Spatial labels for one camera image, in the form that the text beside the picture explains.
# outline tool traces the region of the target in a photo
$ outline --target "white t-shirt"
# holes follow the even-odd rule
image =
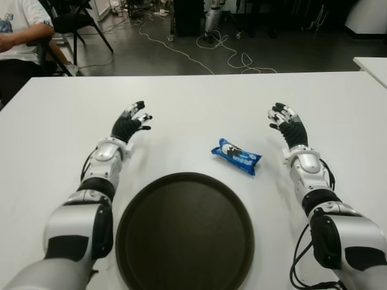
[[[51,18],[38,0],[0,0],[0,33],[18,33],[36,24],[52,26]],[[0,60],[20,59],[39,64],[36,47],[25,44],[0,53]]]

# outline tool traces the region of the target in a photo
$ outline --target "person's arm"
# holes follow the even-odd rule
[[[55,33],[54,28],[39,23],[20,33],[4,34],[0,33],[0,53],[10,50],[14,46],[26,44],[34,40],[50,37]]]

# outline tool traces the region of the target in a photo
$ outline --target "table surface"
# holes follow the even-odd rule
[[[114,232],[145,185],[170,173],[204,173],[234,190],[253,222],[255,258],[240,290],[291,289],[288,272],[306,218],[282,165],[285,142],[269,128],[267,111],[284,102],[301,115],[310,145],[336,176],[337,194],[387,232],[386,95],[367,72],[32,79],[0,113],[0,288],[44,256],[45,223],[78,187],[85,158],[127,105],[144,100],[152,130],[132,139]],[[262,155],[255,177],[211,155],[220,138]],[[114,251],[96,268],[88,289],[126,289]],[[311,253],[301,277],[334,278]]]
[[[387,58],[355,57],[353,61],[387,88]]]

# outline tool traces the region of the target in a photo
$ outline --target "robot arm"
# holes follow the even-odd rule
[[[87,159],[81,184],[50,217],[44,233],[45,257],[24,268],[4,290],[84,290],[96,273],[93,265],[113,246],[112,201],[122,164],[130,157],[129,139],[152,119],[133,118],[139,101],[116,121],[111,137]]]
[[[308,217],[315,259],[347,290],[386,289],[387,243],[381,229],[336,196],[325,179],[327,168],[308,146],[304,125],[291,108],[276,103],[268,117],[290,148],[284,150],[284,163]]]

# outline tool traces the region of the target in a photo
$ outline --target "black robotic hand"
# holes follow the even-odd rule
[[[139,130],[151,130],[149,126],[142,126],[145,122],[153,119],[151,115],[144,114],[141,117],[133,118],[141,109],[145,108],[144,101],[138,101],[123,111],[113,126],[111,136],[128,143],[129,139]]]
[[[270,127],[283,134],[289,149],[297,145],[308,146],[308,135],[304,124],[297,113],[287,105],[276,103],[268,112],[268,118],[274,122]]]

